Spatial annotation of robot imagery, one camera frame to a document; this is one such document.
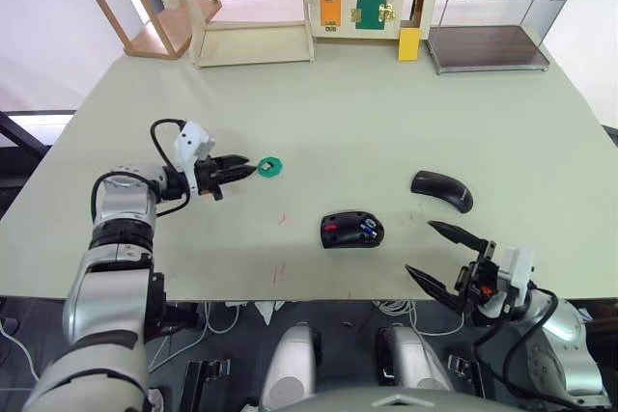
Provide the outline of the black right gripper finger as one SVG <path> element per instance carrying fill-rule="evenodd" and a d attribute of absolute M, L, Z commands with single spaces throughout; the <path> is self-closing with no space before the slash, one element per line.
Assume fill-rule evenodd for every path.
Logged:
<path fill-rule="evenodd" d="M 454 313 L 462 313 L 464 311 L 463 299 L 459 295 L 449 292 L 446 286 L 439 280 L 409 264 L 405 265 L 405 270 L 412 280 L 435 301 Z"/>
<path fill-rule="evenodd" d="M 429 221 L 428 225 L 449 241 L 456 244 L 462 244 L 480 254 L 484 254 L 488 247 L 487 240 L 479 238 L 459 226 L 435 220 Z"/>

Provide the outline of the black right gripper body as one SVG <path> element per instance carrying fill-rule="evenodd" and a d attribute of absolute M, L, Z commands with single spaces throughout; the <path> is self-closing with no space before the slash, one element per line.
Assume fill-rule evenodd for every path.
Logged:
<path fill-rule="evenodd" d="M 464 266 L 455 284 L 461 299 L 461 310 L 474 326 L 489 326 L 497 322 L 500 310 L 481 312 L 498 294 L 498 265 L 492 261 L 496 243 L 486 239 L 463 239 L 461 244 L 478 253 L 477 259 Z"/>

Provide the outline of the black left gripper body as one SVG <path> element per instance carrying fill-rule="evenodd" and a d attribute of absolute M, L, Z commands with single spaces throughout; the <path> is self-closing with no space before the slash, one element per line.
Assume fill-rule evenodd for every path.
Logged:
<path fill-rule="evenodd" d="M 219 184 L 219 174 L 223 169 L 220 157 L 208 157 L 198 160 L 194 166 L 199 195 L 212 195 L 216 201 L 223 199 L 223 193 Z"/>

